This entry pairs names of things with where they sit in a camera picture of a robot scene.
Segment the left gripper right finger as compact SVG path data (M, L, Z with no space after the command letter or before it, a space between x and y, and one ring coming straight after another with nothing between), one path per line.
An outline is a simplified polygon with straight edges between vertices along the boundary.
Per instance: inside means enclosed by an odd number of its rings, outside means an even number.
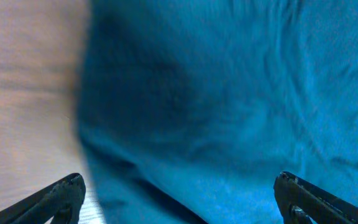
M358 207L291 172L281 172L273 189L284 224L358 224Z

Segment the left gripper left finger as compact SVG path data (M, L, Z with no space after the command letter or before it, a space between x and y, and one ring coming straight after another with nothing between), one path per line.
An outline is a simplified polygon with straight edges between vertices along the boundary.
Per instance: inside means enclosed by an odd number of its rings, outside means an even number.
M83 176L72 173L0 211L0 224L78 224L85 201Z

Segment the navy blue shorts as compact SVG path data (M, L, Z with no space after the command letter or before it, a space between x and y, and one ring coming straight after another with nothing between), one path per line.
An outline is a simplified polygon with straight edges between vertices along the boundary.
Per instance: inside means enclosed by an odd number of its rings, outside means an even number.
M77 130L107 223L281 223L287 170L358 206L358 0L97 0Z

